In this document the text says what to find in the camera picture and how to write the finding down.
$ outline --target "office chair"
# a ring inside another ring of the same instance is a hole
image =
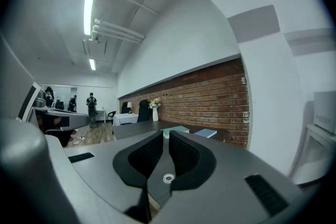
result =
[[[121,107],[121,114],[126,114],[130,111],[130,109],[127,107],[128,102],[123,102]]]
[[[109,120],[109,118],[110,118],[112,124],[113,124],[113,117],[114,117],[115,113],[116,113],[116,111],[112,111],[112,112],[110,112],[110,113],[107,115],[107,118],[106,118],[107,120]]]
[[[139,116],[137,122],[149,120],[151,109],[148,107],[148,101],[142,100],[139,103]]]

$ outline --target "person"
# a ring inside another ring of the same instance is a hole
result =
[[[86,105],[88,106],[88,114],[90,116],[90,126],[94,127],[96,125],[97,99],[93,97],[92,92],[90,92],[90,97],[86,100]]]
[[[77,99],[77,95],[75,95],[73,98],[71,98],[71,100],[69,102],[71,112],[75,112],[76,99]]]
[[[46,106],[51,108],[53,102],[54,102],[54,91],[52,90],[51,87],[47,87],[46,88],[46,94],[47,94],[47,97],[46,97]]]

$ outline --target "blue notebook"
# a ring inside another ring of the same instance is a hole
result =
[[[217,133],[217,131],[214,131],[214,130],[209,130],[209,129],[203,129],[203,130],[200,130],[194,134],[197,134],[199,136],[202,136],[202,137],[206,137],[206,138],[209,138],[213,135],[215,135]]]

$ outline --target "black t-shirt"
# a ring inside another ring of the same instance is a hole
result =
[[[90,103],[91,101],[96,102],[97,99],[96,99],[95,97],[92,97],[92,98],[89,97],[89,98],[86,100],[87,103]]]
[[[76,99],[75,99],[75,98],[72,98],[72,99],[70,100],[70,104],[72,104],[73,106],[75,106],[75,104],[76,104]]]
[[[51,108],[51,105],[53,104],[53,99],[52,99],[52,97],[50,97],[50,96],[47,96],[47,98],[46,98],[46,106],[47,107],[49,107],[49,108]]]

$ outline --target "vase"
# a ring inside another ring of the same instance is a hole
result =
[[[158,121],[159,116],[157,114],[157,108],[153,108],[153,121]]]

